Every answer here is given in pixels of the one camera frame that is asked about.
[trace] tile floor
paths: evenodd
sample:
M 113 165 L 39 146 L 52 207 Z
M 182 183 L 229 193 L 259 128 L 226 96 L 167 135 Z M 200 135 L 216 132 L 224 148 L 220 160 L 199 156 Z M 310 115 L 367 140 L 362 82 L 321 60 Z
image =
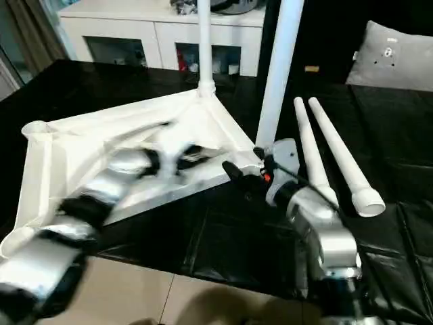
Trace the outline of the tile floor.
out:
M 318 324 L 297 301 L 125 263 L 94 258 L 68 311 L 42 325 L 265 325 Z

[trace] tapered white rod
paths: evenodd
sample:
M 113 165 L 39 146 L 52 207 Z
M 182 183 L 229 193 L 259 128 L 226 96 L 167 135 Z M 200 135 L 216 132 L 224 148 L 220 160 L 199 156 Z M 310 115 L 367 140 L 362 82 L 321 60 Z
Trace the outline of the tapered white rod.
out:
M 277 134 L 279 113 L 286 91 L 303 6 L 304 0 L 282 0 L 279 7 L 271 64 L 257 130 L 258 147 L 271 146 Z
M 352 202 L 357 213 L 362 217 L 374 217 L 384 212 L 385 203 L 382 197 L 370 186 L 317 98 L 310 98 L 309 104 L 352 192 Z
M 301 97 L 294 99 L 296 118 L 298 119 L 300 141 L 306 164 L 306 171 L 309 174 L 309 181 L 316 186 L 328 199 L 338 205 L 336 193 L 329 186 L 325 167 L 320 157 L 319 149 L 314 138 L 313 130 L 305 105 Z
M 200 28 L 198 92 L 200 97 L 210 97 L 215 93 L 215 83 L 212 79 L 212 46 L 210 44 L 210 0 L 198 0 L 197 4 L 198 26 Z

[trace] table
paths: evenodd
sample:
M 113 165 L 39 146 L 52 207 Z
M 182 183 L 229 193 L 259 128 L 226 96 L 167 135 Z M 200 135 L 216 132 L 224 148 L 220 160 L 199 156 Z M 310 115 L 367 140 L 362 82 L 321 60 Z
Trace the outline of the table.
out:
M 260 94 L 251 77 L 216 80 L 217 95 L 252 139 Z M 0 103 L 3 213 L 12 228 L 26 140 L 21 127 L 193 89 L 197 78 L 172 70 L 58 61 Z M 331 184 L 355 235 L 378 314 L 433 324 L 433 93 L 290 83 L 277 138 L 302 150 L 292 98 L 319 98 L 360 167 L 382 195 L 386 212 L 357 217 L 350 192 L 319 128 L 311 122 Z M 248 201 L 227 183 L 105 227 L 98 255 L 270 293 L 305 296 L 305 250 L 283 215 Z

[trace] white triangular stand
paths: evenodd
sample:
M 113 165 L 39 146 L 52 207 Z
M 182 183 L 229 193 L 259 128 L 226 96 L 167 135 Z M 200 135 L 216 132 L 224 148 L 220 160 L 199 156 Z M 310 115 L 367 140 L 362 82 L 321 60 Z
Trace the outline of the white triangular stand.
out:
M 199 0 L 199 88 L 144 100 L 48 123 L 35 121 L 22 130 L 28 149 L 14 231 L 0 246 L 6 256 L 22 237 L 47 222 L 58 202 L 92 177 L 105 161 L 108 144 L 145 125 L 175 121 L 173 143 L 186 137 L 194 144 L 224 148 L 229 153 L 186 171 L 179 179 L 146 179 L 114 211 L 108 223 L 120 221 L 161 204 L 217 186 L 229 180 L 221 163 L 232 160 L 240 167 L 258 162 L 254 144 L 214 94 L 210 44 L 210 2 Z M 155 129 L 135 139 L 155 137 Z

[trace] white pole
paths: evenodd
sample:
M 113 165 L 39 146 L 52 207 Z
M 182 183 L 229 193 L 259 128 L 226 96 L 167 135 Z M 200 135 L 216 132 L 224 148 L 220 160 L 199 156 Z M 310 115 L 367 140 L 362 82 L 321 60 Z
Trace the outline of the white pole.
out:
M 329 186 L 325 167 L 323 166 L 319 149 L 314 138 L 313 130 L 308 115 L 306 114 L 305 105 L 301 97 L 294 99 L 296 118 L 298 119 L 300 141 L 306 170 L 309 174 L 309 181 L 316 186 L 328 199 L 338 205 L 336 193 Z
M 256 145 L 273 144 L 289 77 L 304 0 L 281 0 Z
M 384 212 L 385 203 L 382 197 L 378 191 L 370 186 L 317 98 L 310 98 L 309 104 L 344 179 L 352 192 L 352 202 L 357 213 L 362 217 L 374 217 Z
M 210 0 L 198 0 L 198 25 L 200 27 L 200 97 L 210 97 L 215 93 L 212 79 L 212 47 L 210 44 Z

